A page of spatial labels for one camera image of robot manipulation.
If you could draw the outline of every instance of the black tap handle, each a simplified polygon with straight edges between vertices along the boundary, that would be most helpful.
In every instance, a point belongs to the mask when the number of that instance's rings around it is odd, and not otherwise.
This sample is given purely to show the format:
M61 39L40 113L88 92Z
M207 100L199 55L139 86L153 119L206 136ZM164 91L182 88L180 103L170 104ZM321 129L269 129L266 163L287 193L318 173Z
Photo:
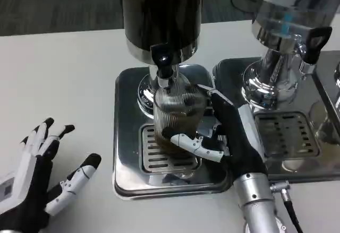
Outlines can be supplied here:
M172 69L174 51L171 46L166 43L151 46L150 49L152 60L158 67L158 76L162 79L170 78L174 73Z
M305 54L300 56L302 60L308 64L315 64L320 56L322 48L328 42L330 35L332 34L331 27L319 27L311 29L306 39Z

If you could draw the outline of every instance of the clear glass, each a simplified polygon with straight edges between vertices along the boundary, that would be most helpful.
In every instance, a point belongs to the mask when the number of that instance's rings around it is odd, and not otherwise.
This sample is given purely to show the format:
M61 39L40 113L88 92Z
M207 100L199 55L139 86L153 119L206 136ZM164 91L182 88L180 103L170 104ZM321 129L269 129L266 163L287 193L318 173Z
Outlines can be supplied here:
M190 84L174 83L170 89L158 89L154 98L155 140L168 153L179 148L162 136L165 127L194 138L207 105L206 97Z

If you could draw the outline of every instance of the black coffee container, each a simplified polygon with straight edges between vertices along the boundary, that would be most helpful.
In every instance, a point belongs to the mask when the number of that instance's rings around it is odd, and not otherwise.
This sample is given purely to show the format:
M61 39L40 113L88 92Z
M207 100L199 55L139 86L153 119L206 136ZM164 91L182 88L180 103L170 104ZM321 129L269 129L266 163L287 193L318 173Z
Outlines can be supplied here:
M188 48L191 55L196 51L202 0L122 0L122 4L125 34L135 47L149 52L153 45L168 44L174 51Z

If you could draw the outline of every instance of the black glove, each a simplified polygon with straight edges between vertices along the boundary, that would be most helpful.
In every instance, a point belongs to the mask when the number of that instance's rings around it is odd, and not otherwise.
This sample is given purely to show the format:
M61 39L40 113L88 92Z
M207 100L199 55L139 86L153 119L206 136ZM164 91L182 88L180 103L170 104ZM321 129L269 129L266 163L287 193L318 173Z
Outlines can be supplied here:
M214 115L221 122L227 136L231 156L225 156L224 161L234 179L247 173L259 172L267 175L267 168L260 154L249 143L237 108L217 93L213 93L210 99Z

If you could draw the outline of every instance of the drip coffee machine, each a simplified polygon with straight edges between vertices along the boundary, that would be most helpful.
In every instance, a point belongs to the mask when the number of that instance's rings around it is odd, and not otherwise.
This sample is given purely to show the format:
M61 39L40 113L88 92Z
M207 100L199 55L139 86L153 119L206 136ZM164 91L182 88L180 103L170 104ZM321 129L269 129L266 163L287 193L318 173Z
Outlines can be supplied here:
M199 65L179 65L198 49L202 0L122 0L127 46L148 67L125 70L115 88L114 188L126 199L221 192L229 178L213 162L168 153L156 142L154 96L174 85L212 86ZM207 108L198 131L211 136Z

